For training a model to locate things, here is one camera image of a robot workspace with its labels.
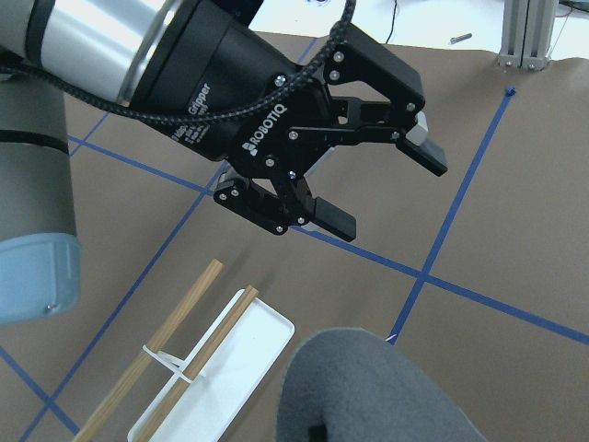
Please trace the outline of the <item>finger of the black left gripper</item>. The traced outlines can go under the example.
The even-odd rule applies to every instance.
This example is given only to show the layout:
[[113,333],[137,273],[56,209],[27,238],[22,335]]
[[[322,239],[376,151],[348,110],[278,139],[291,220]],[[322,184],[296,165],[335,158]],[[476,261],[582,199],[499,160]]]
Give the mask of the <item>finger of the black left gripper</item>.
[[323,146],[392,144],[433,174],[447,172],[445,151],[429,138],[421,77],[410,65],[351,25],[344,42],[326,61],[323,79],[330,85],[361,82],[386,100],[332,97],[331,121],[296,126],[296,142]]

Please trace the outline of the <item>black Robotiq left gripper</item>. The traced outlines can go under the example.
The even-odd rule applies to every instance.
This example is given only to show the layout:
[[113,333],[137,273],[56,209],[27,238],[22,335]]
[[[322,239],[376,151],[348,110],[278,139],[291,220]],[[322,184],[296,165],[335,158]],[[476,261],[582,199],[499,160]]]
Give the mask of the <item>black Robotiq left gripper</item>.
[[[173,19],[133,94],[133,109],[195,116],[254,102],[276,89],[278,75],[298,70],[269,43],[211,1],[186,1]],[[329,99],[317,80],[259,114],[197,129],[186,124],[157,130],[212,161],[227,160],[214,200],[273,235],[314,224],[337,238],[356,238],[355,218],[312,195],[305,179],[272,178],[271,192],[251,178],[266,175],[265,157],[303,174],[320,156],[288,147],[294,126],[328,123]]]

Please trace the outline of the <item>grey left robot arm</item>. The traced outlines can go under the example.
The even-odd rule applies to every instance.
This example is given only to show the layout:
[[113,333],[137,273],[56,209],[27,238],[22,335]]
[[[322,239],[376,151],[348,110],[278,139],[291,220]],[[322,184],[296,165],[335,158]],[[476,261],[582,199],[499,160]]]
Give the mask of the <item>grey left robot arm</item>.
[[340,145],[392,144],[435,175],[419,74],[352,23],[347,2],[306,65],[255,34],[258,1],[5,1],[1,5],[1,321],[64,313],[81,246],[64,97],[226,161],[214,199],[275,235],[352,215],[306,175]]

